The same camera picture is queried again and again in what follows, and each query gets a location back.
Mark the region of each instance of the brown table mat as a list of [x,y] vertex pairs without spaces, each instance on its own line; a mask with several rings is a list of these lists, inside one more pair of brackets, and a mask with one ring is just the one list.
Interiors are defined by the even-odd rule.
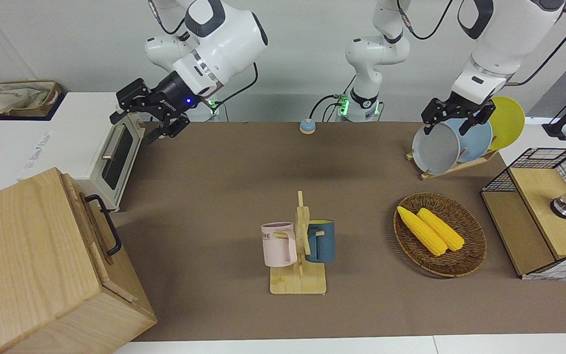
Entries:
[[[566,332],[566,282],[519,280],[479,191],[500,157],[420,181],[406,161],[418,123],[192,123],[142,146],[114,215],[159,323],[140,341]],[[293,221],[303,190],[334,219],[326,295],[270,295],[260,225]],[[404,258],[400,199],[434,191],[481,223],[488,255],[441,280]]]

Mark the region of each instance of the corn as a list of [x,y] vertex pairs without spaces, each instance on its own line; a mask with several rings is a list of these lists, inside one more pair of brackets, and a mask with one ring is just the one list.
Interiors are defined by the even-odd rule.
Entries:
[[437,217],[426,208],[418,211],[418,217],[425,222],[432,230],[436,231],[438,236],[447,244],[449,249],[457,251],[464,246],[464,239],[458,235],[446,222]]
[[407,228],[434,256],[444,255],[447,244],[438,237],[436,232],[427,226],[418,216],[404,207],[397,206],[397,211]]

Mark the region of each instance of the yellow plate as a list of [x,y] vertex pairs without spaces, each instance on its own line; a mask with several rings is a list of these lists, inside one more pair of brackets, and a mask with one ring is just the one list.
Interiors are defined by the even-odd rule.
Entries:
[[512,98],[493,97],[492,101],[497,108],[489,119],[494,136],[489,149],[499,150],[519,139],[525,125],[525,114],[521,105]]

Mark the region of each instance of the sticker label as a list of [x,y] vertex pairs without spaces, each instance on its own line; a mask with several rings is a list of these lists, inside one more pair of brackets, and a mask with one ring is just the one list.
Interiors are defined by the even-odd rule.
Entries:
[[32,155],[29,157],[28,161],[25,163],[25,166],[23,166],[23,170],[29,171],[29,170],[34,168],[34,165],[38,161],[38,158],[43,153],[43,149],[45,148],[45,146],[47,146],[47,143],[49,143],[49,140],[52,138],[52,134],[53,134],[53,132],[45,132],[45,134],[43,134],[43,137],[41,137],[41,139],[38,141],[38,143],[36,143],[36,146],[34,147],[34,151],[32,152]]

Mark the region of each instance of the wooden mug stand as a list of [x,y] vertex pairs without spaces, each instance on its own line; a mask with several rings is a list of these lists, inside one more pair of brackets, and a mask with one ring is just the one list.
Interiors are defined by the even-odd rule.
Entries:
[[[466,150],[466,148],[463,148],[463,150],[460,152],[458,159],[460,159],[460,157],[462,157],[462,155],[464,155],[465,152],[467,152],[467,150]],[[470,168],[470,167],[473,167],[473,166],[477,166],[479,164],[487,163],[498,152],[499,152],[499,150],[488,150],[488,151],[486,151],[486,153],[484,153],[484,155],[481,155],[481,157],[479,159],[470,161],[468,163],[455,163],[452,168],[450,168],[447,172],[442,173],[440,175],[432,175],[432,174],[429,173],[429,170],[427,170],[427,171],[423,171],[423,173],[421,174],[420,177],[423,181],[426,181],[427,179],[432,179],[432,178],[448,175],[448,174],[456,172],[456,171],[462,171],[464,169],[467,169],[467,168]],[[412,161],[414,159],[413,154],[414,154],[414,150],[412,149],[408,154],[405,155],[405,158],[407,159],[407,161]]]
[[310,224],[310,207],[303,204],[303,191],[298,191],[296,208],[296,263],[284,267],[270,268],[270,292],[280,294],[324,294],[326,293],[326,275],[324,264],[315,264],[305,260],[310,255],[310,240],[307,228]]

